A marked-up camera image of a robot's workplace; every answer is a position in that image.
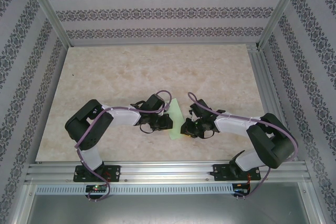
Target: green object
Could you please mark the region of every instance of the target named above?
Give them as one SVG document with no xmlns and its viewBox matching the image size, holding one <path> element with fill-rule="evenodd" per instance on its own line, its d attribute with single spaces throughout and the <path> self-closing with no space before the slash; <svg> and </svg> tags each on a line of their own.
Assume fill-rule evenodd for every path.
<svg viewBox="0 0 336 224">
<path fill-rule="evenodd" d="M 184 123 L 184 118 L 180 109 L 177 99 L 174 98 L 167 111 L 169 117 L 173 120 L 173 128 L 169 130 L 169 137 L 171 140 L 182 137 L 181 126 Z"/>
</svg>

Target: table surface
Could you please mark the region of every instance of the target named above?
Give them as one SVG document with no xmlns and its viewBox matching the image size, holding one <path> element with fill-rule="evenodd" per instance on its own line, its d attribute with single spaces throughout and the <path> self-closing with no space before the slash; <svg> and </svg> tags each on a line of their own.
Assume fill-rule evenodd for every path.
<svg viewBox="0 0 336 224">
<path fill-rule="evenodd" d="M 86 102 L 127 106 L 169 90 L 184 118 L 194 92 L 214 110 L 264 114 L 245 45 L 169 45 L 70 48 L 36 161 L 78 161 L 64 129 Z M 138 126 L 110 127 L 98 143 L 104 161 L 206 161 L 231 159 L 252 147 L 234 134 L 171 140 L 168 131 L 144 134 Z"/>
</svg>

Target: purple cable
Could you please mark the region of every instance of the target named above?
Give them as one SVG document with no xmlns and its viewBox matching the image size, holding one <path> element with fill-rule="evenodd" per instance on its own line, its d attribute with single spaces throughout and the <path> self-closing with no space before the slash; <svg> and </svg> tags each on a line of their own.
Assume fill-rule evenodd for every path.
<svg viewBox="0 0 336 224">
<path fill-rule="evenodd" d="M 83 134 L 83 136 L 80 138 L 80 140 L 77 142 L 77 144 L 75 145 L 75 148 L 76 148 L 76 151 L 77 151 L 77 154 L 79 156 L 79 159 L 80 161 L 82 162 L 83 166 L 92 174 L 94 174 L 96 177 L 100 178 L 103 182 L 106 183 L 106 185 L 108 186 L 109 190 L 108 192 L 100 197 L 99 199 L 94 199 L 95 202 L 97 201 L 100 201 L 100 200 L 103 200 L 105 198 L 107 198 L 111 192 L 111 186 L 110 186 L 110 183 L 104 179 L 103 177 L 101 177 L 100 175 L 98 175 L 97 173 L 95 173 L 88 165 L 87 163 L 85 163 L 82 155 L 80 154 L 80 150 L 79 150 L 79 145 L 84 141 L 85 137 L 89 134 L 89 132 L 91 131 L 92 127 L 95 125 L 95 123 L 98 121 L 98 119 L 107 111 L 109 110 L 116 110 L 116 109 L 119 109 L 119 110 L 130 110 L 130 111 L 135 111 L 135 112 L 141 112 L 141 113 L 159 113 L 163 110 L 166 110 L 169 108 L 170 106 L 170 103 L 172 102 L 172 94 L 167 91 L 167 90 L 160 90 L 159 92 L 157 92 L 156 94 L 160 94 L 160 93 L 167 93 L 169 95 L 169 102 L 167 103 L 166 106 L 164 106 L 163 108 L 159 109 L 159 110 L 151 110 L 151 111 L 147 111 L 147 110 L 137 110 L 137 109 L 132 109 L 132 108 L 128 108 L 128 107 L 111 107 L 111 108 L 107 108 L 107 109 L 104 109 L 103 111 L 101 111 L 97 117 L 94 119 L 94 121 L 91 123 L 91 125 L 88 127 L 88 129 L 85 131 L 85 133 Z M 90 194 L 91 192 L 89 192 L 88 194 L 88 198 L 89 198 L 89 201 L 92 201 L 93 199 L 90 198 Z"/>
<path fill-rule="evenodd" d="M 197 97 L 195 96 L 194 93 L 192 93 L 192 92 L 188 92 L 188 97 L 189 97 L 189 98 L 190 98 L 190 99 L 191 99 L 197 106 L 201 107 L 201 108 L 204 109 L 204 110 L 207 110 L 207 111 L 209 111 L 209 112 L 212 112 L 212 113 L 214 113 L 214 114 L 216 114 L 216 115 L 220 115 L 220 116 L 223 116 L 223 117 L 226 117 L 226 118 L 236 118 L 236 119 L 240 119 L 240 120 L 244 120 L 244 121 L 252 121 L 252 122 L 256 122 L 256 123 L 262 123 L 262 124 L 264 124 L 264 125 L 266 125 L 266 126 L 269 126 L 269 127 L 272 127 L 272 128 L 274 128 L 274 129 L 276 129 L 277 131 L 280 131 L 281 133 L 283 133 L 286 137 L 288 137 L 288 138 L 291 140 L 291 142 L 292 142 L 292 144 L 293 144 L 293 146 L 294 146 L 294 154 L 293 154 L 291 157 L 289 157 L 288 159 L 286 159 L 285 162 L 293 160 L 293 159 L 298 155 L 298 146 L 297 146 L 297 143 L 296 143 L 295 139 L 294 139 L 288 132 L 284 131 L 283 129 L 279 128 L 278 126 L 276 126 L 276 125 L 274 125 L 274 124 L 271 124 L 271 123 L 268 123 L 268 122 L 264 122 L 264 121 L 262 121 L 262 120 L 253 119 L 253 118 L 246 118 L 246 117 L 244 117 L 244 116 L 221 114 L 221 113 L 218 113 L 217 111 L 211 110 L 211 109 L 209 109 L 209 108 L 207 108 L 207 107 L 205 107 L 205 106 L 199 104 L 199 103 L 197 102 Z M 265 177 L 261 180 L 261 182 L 258 184 L 258 186 L 257 186 L 252 192 L 250 192 L 248 195 L 245 196 L 245 198 L 248 198 L 248 197 L 250 197 L 251 195 L 253 195 L 253 194 L 254 194 L 254 193 L 261 187 L 261 185 L 264 183 L 264 181 L 265 181 L 266 178 L 268 177 L 270 171 L 271 171 L 271 168 L 269 167 L 269 168 L 268 168 L 268 171 L 267 171 L 267 173 L 266 173 L 266 175 L 265 175 Z"/>
</svg>

